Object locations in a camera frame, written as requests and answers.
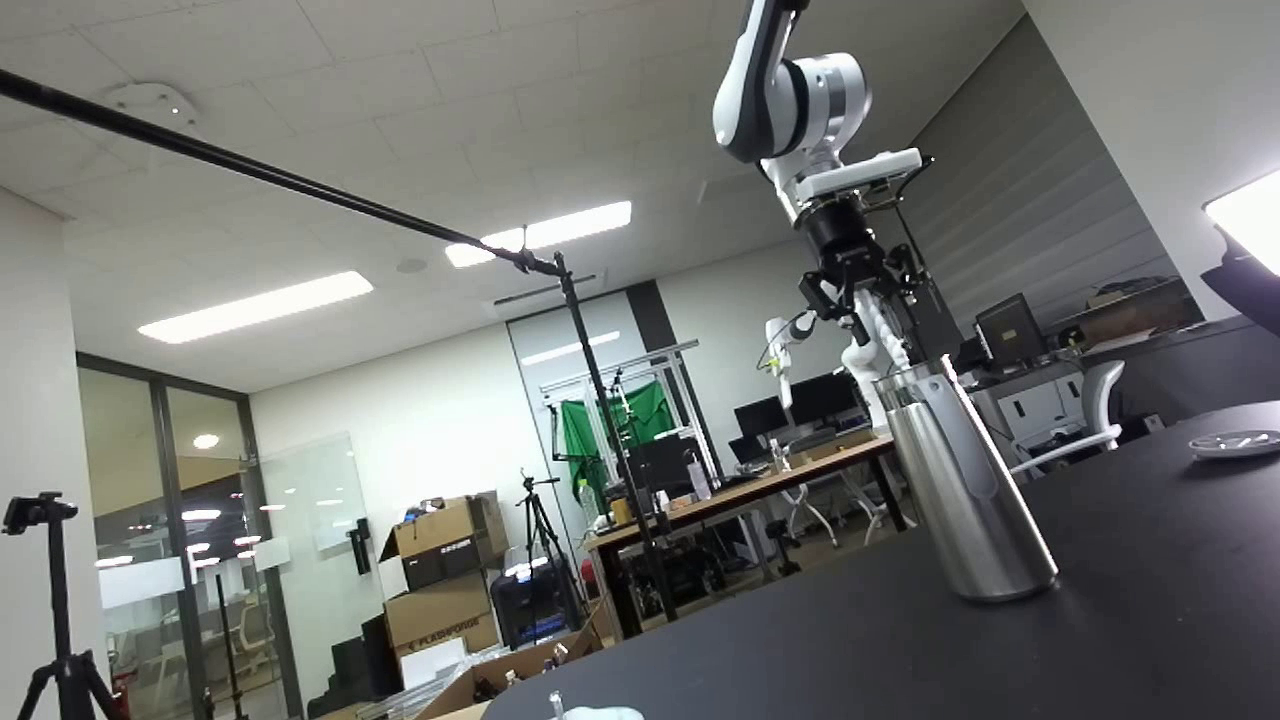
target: ceiling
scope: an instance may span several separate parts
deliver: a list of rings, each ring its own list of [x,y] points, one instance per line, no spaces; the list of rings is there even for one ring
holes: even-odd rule
[[[709,110],[750,0],[0,0],[0,69],[106,102],[192,97],[189,134],[484,235],[635,200],[563,249],[608,294],[788,245]],[[876,110],[850,155],[909,146],[1019,21],[1017,0],[812,0],[794,55],[850,48]],[[77,344],[259,394],[555,305],[344,208],[0,102],[0,189],[69,221]],[[378,294],[186,349],[142,323],[356,268]]]

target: glass door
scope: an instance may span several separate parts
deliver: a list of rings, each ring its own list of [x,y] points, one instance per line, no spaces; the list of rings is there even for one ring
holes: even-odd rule
[[[259,482],[244,441],[239,405],[168,390],[181,522],[189,535],[206,698],[215,715],[290,715],[276,627],[276,584],[258,574],[272,535]]]
[[[189,720],[186,566],[165,509],[156,407],[143,382],[80,368],[109,684],[127,715]]]

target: smoke detector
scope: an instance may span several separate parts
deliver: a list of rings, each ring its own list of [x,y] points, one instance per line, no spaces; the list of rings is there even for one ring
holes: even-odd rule
[[[124,118],[137,118],[171,134],[189,134],[199,125],[199,110],[192,105],[192,97],[159,79],[112,84],[100,102]]]

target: cardboard box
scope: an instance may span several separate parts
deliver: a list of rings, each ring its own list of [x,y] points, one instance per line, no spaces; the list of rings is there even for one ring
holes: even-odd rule
[[[601,648],[601,638],[594,623],[569,638],[551,638],[544,643],[522,648],[511,655],[498,655],[484,664],[471,664],[461,672],[424,711],[420,720],[475,720],[484,715],[484,706],[475,706],[475,690],[500,694],[509,684],[509,672],[518,675],[542,675],[551,664],[555,643],[569,648],[569,659],[594,655]]]
[[[480,577],[433,584],[389,602],[389,642],[398,652],[424,648],[475,615],[489,615],[489,591]]]
[[[405,558],[405,580],[414,591],[444,584],[454,577],[480,577],[475,542],[456,542],[420,558]]]
[[[427,512],[414,523],[398,523],[386,560],[389,558],[420,558],[437,552],[456,542],[475,542],[480,566],[494,570],[509,552],[509,527],[498,509],[498,492],[484,498],[454,498],[439,512]]]

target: table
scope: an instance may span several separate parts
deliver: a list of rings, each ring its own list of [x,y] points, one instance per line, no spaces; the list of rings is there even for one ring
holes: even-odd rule
[[[846,558],[503,694],[489,720],[630,706],[653,720],[1274,720],[1280,455],[1196,464],[1191,437],[1280,429],[1280,405],[1171,424],[1029,489],[1063,588],[959,604],[929,534]]]
[[[675,504],[669,512],[669,527],[699,523],[699,522],[732,512],[742,504],[756,504],[766,498],[776,498],[776,492],[797,489],[805,482],[816,482],[824,471],[839,471],[839,467],[850,467],[856,461],[876,461],[874,476],[881,486],[881,498],[887,504],[891,523],[904,534],[909,522],[904,522],[901,504],[896,504],[896,492],[887,489],[887,471],[881,467],[881,461],[883,461],[881,453],[887,453],[887,447],[891,447],[891,437],[883,437],[883,434],[838,441],[833,453],[816,453],[812,461],[800,455],[800,461],[794,461],[788,471],[766,471],[766,476],[756,476],[750,486],[732,486],[732,489],[726,489],[726,492],[717,492],[709,500]],[[620,566],[620,549],[635,545],[635,542],[639,542],[635,523],[594,542],[594,552],[601,560],[601,577],[605,577],[605,588],[608,588],[608,602],[614,602],[614,614],[616,614],[616,623],[620,623],[624,638],[639,638],[639,614],[633,604],[630,574]]]

